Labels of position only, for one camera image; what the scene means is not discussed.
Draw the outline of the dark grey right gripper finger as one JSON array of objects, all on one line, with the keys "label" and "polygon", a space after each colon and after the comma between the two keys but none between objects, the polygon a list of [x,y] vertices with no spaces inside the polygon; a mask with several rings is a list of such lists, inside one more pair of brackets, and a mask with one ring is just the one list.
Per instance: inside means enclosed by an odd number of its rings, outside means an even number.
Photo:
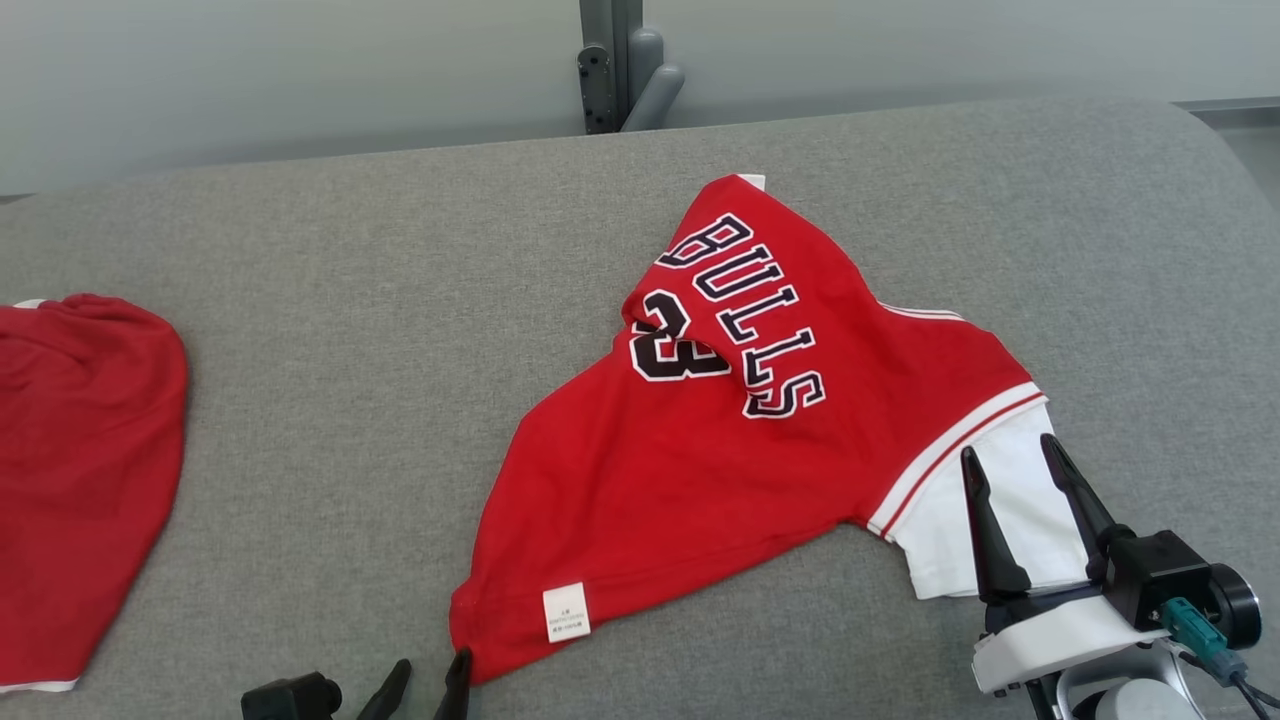
[{"label": "dark grey right gripper finger", "polygon": [[973,447],[961,451],[960,465],[978,596],[983,603],[1009,603],[1025,598],[1030,579],[1014,559],[989,503],[989,480]]},{"label": "dark grey right gripper finger", "polygon": [[1056,436],[1041,434],[1039,446],[1055,487],[1068,497],[1087,553],[1085,574],[1091,584],[1102,584],[1111,544],[1137,538],[1137,534],[1130,527],[1115,521]]}]

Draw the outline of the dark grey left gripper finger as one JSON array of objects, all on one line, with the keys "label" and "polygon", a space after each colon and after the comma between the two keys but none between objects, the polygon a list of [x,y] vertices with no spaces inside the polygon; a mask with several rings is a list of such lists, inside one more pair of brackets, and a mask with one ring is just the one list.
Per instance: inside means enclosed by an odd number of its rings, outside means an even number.
[{"label": "dark grey left gripper finger", "polygon": [[468,720],[472,664],[470,648],[456,652],[445,673],[445,691],[433,720]]},{"label": "dark grey left gripper finger", "polygon": [[411,676],[412,664],[410,660],[397,661],[380,688],[361,708],[358,720],[390,720],[401,706]]}]

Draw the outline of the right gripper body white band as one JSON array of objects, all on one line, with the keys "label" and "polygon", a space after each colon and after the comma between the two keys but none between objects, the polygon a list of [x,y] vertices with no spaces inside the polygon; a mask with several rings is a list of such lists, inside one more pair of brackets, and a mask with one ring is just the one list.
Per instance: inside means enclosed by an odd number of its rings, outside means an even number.
[{"label": "right gripper body white band", "polygon": [[1087,588],[987,603],[972,674],[983,694],[1062,674],[1069,685],[1112,679],[1167,680],[1167,633],[1137,630]]}]

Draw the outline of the red jersey with white sleeves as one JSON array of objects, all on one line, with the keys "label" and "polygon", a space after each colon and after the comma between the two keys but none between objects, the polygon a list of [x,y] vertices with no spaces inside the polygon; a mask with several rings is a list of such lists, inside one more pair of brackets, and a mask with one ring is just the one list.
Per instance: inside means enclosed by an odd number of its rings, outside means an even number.
[{"label": "red jersey with white sleeves", "polygon": [[622,318],[486,501],[449,615],[474,684],[841,524],[900,547],[918,598],[973,596],[965,448],[1030,587],[1085,580],[1030,373],[956,313],[879,301],[762,176],[700,191]]}]

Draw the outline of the red shorts with white stripes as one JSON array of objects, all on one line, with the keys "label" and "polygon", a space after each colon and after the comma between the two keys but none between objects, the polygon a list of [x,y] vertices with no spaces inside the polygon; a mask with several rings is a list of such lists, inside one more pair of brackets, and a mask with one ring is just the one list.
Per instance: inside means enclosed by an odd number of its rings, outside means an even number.
[{"label": "red shorts with white stripes", "polygon": [[123,299],[0,305],[0,694],[76,687],[163,533],[188,361]]}]

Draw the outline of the grey round strut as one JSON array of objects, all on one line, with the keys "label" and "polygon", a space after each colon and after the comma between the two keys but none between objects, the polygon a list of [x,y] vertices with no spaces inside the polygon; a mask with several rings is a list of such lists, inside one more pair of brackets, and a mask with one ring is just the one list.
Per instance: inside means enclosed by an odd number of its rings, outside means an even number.
[{"label": "grey round strut", "polygon": [[666,127],[669,111],[686,81],[685,69],[666,61],[666,42],[658,29],[640,27],[627,41],[628,102],[621,132]]}]

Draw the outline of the dark metal bracket plate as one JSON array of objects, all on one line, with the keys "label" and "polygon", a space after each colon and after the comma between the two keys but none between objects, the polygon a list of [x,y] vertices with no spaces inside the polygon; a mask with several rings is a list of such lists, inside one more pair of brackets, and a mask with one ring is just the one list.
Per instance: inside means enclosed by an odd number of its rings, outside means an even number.
[{"label": "dark metal bracket plate", "polygon": [[618,123],[611,53],[599,44],[588,44],[577,55],[577,68],[585,132],[614,133]]}]

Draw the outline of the grey metal partition post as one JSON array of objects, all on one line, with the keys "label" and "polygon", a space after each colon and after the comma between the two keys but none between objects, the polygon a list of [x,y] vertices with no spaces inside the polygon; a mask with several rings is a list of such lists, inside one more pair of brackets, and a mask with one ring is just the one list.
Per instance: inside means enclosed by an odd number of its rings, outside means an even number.
[{"label": "grey metal partition post", "polygon": [[[630,35],[643,27],[644,0],[577,0],[582,46],[599,44],[612,56],[614,65],[614,95],[617,101],[617,123],[620,131],[628,102],[628,54]],[[577,56],[576,72],[579,78]]]}]

